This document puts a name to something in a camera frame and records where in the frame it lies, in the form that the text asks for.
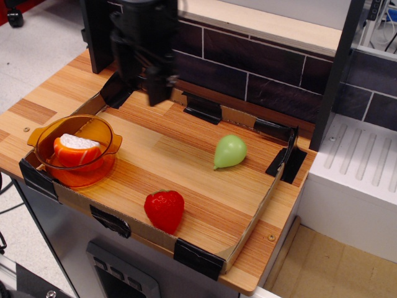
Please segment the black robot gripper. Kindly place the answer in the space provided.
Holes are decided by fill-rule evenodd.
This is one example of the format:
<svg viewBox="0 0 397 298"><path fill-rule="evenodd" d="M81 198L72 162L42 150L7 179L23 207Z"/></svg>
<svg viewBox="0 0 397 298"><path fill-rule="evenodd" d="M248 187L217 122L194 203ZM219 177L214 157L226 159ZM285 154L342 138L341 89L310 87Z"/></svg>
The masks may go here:
<svg viewBox="0 0 397 298"><path fill-rule="evenodd" d="M149 105L171 98L177 82L172 41L178 27L177 1L119 1L120 12L110 15L110 34L120 83L136 88L146 79Z"/></svg>

